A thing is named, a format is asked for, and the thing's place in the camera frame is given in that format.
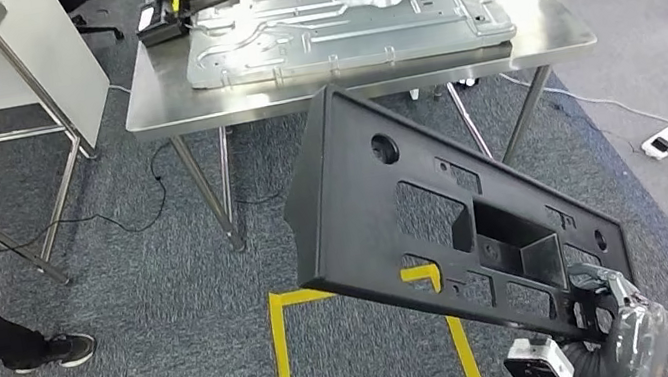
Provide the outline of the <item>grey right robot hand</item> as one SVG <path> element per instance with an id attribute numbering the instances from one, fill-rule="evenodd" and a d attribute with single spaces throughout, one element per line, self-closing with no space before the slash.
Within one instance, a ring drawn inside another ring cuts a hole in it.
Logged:
<path id="1" fill-rule="evenodd" d="M 648 299 L 619 271 L 576 263 L 568 268 L 573 286 L 611 295 L 617 312 L 600 351 L 591 354 L 595 377 L 663 377 L 668 360 L 668 310 Z"/>

